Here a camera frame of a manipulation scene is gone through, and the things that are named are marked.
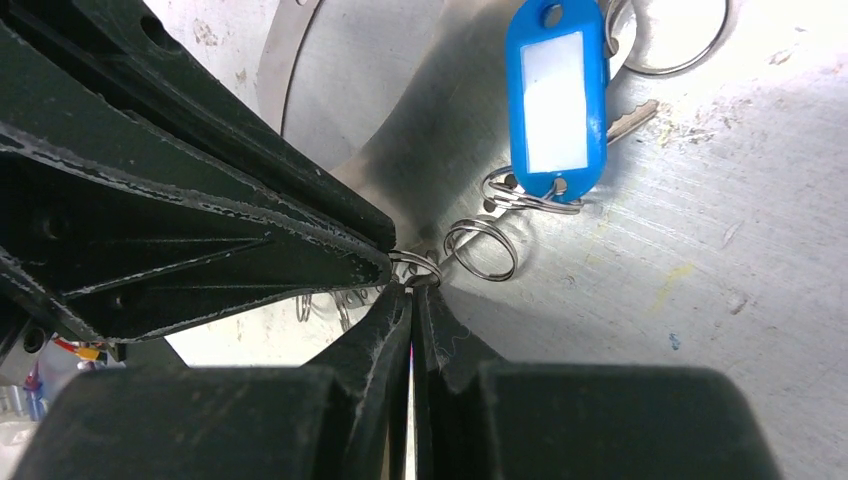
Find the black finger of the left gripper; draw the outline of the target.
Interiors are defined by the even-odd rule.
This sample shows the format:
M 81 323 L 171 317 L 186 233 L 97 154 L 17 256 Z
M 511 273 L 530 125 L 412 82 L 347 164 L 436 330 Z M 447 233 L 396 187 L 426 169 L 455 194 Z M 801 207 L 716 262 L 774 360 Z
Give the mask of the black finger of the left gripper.
M 383 284 L 378 246 L 225 174 L 212 195 L 153 185 L 1 130 L 1 314 L 137 342 L 298 294 Z
M 394 222 L 299 152 L 165 30 L 142 1 L 4 1 L 1 18 L 120 110 L 140 115 L 388 251 Z

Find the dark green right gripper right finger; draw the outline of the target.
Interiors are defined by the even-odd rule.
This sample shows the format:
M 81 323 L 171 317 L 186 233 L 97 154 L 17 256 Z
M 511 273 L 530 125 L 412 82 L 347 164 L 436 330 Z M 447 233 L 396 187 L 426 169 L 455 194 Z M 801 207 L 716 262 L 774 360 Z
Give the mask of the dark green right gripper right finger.
M 412 293 L 421 479 L 777 479 L 753 412 L 705 368 L 511 362 L 435 287 Z

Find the blue key tag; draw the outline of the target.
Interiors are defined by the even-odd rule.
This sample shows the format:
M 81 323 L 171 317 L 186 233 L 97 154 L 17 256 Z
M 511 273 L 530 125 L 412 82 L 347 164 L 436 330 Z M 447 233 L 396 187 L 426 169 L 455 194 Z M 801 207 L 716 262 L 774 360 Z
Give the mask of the blue key tag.
M 603 14 L 594 1 L 527 1 L 505 39 L 511 166 L 530 195 L 577 202 L 607 161 Z

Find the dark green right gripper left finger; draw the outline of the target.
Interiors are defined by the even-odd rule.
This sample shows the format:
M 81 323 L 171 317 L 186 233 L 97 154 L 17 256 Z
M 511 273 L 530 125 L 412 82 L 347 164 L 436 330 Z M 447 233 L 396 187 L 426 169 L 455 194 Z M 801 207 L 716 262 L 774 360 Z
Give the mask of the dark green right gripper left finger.
M 404 406 L 410 318 L 387 285 L 297 368 L 111 369 L 61 392 L 17 479 L 376 479 Z

